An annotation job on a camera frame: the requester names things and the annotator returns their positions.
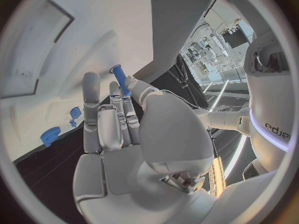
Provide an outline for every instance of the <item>blue tube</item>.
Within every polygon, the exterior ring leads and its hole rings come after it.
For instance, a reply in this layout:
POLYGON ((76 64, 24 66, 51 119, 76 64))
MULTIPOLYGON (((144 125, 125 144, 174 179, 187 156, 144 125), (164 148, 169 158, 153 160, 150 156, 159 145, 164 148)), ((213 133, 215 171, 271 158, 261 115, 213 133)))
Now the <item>blue tube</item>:
POLYGON ((113 74, 115 75, 118 83, 120 84, 123 93, 125 96, 131 96, 131 92, 127 89, 125 85, 126 75, 124 71, 122 70, 121 66, 116 66, 112 69, 113 74))

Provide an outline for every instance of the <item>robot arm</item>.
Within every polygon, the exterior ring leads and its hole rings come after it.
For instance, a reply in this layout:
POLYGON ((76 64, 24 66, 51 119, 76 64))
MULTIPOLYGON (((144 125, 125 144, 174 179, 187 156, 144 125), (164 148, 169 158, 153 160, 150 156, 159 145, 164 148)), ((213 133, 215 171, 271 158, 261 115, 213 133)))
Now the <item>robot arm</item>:
POLYGON ((209 112, 208 110, 197 109, 195 113, 205 128, 236 130, 245 136, 250 136, 249 110, 249 107, 237 112, 209 112))

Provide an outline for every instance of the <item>dark floor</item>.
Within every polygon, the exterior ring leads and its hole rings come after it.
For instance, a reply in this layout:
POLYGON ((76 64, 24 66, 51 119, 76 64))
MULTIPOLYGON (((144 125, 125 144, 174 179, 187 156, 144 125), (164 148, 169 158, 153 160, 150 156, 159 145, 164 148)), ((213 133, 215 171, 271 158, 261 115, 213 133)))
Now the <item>dark floor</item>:
MULTIPOLYGON (((172 68, 171 70, 178 75, 175 69, 172 68)), ((190 82, 193 84, 191 90, 198 104, 202 107, 207 107, 207 102, 198 91, 197 83, 192 77, 190 82)), ((163 74, 152 84, 159 89, 171 90, 192 102, 190 95, 167 73, 163 74)), ((135 102, 134 105, 137 115, 141 119, 143 111, 135 102)), ((217 137, 215 146, 222 157, 224 169, 229 164, 240 138, 241 135, 235 131, 225 131, 217 137)), ((51 211, 69 224, 86 223, 75 207, 72 193, 74 171, 77 161, 83 153, 83 129, 79 128, 75 132, 54 142, 49 148, 30 155, 16 165, 21 176, 34 194, 51 211)), ((227 180, 227 184, 241 181, 242 171, 253 159, 254 154, 250 142, 247 142, 236 167, 227 180)))

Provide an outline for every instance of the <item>purple light strip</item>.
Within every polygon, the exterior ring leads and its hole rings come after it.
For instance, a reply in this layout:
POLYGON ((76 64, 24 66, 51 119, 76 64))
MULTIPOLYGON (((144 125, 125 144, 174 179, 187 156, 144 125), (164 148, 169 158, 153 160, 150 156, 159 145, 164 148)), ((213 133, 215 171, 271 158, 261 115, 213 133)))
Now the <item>purple light strip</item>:
POLYGON ((250 121, 252 126, 254 127, 254 129, 268 142, 270 142, 271 144, 275 145, 277 148, 283 150, 284 152, 287 152, 289 150, 288 147, 284 146, 283 144, 281 144, 280 142, 278 142, 277 140, 273 139, 272 137, 269 137, 258 125, 258 123, 255 121, 253 114, 252 114, 252 110, 250 109, 250 121))

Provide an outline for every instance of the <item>led light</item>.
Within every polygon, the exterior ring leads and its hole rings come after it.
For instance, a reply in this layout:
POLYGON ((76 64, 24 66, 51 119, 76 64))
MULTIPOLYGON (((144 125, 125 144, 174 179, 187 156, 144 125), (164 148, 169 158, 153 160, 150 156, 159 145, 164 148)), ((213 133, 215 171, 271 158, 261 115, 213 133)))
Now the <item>led light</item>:
POLYGON ((208 85, 208 87, 203 91, 203 93, 205 93, 211 86, 212 82, 208 85))
POLYGON ((216 107, 218 101, 220 100, 220 98, 221 98, 221 96, 222 96, 222 94, 223 94, 223 92, 224 92, 224 90, 225 90, 225 88, 227 86, 227 83, 228 83, 228 80, 225 82, 225 84, 224 84, 224 86, 223 86, 220 94, 217 97, 217 100, 214 102, 213 106, 209 109, 209 112, 213 111, 213 109, 216 107))
POLYGON ((228 175, 231 173, 231 171, 233 170, 234 166, 236 165, 238 159, 239 159, 239 156, 242 152, 242 149, 244 147, 244 144, 245 144, 245 140, 246 140, 246 136, 245 135, 242 135, 241 137, 241 140, 239 142, 239 145, 236 149, 236 152, 232 158, 232 160, 230 161, 229 165, 227 166, 226 170, 224 171, 224 177, 225 179, 227 179, 228 175))
POLYGON ((284 146, 283 144, 281 144, 280 142, 276 141, 274 138, 268 136, 258 125, 258 123, 255 121, 253 114, 252 114, 252 110, 250 110, 249 113, 250 116, 250 121, 251 124, 253 126, 253 128, 268 142, 270 142, 271 144, 275 145, 277 148, 283 150, 284 152, 288 151, 288 147, 284 146))

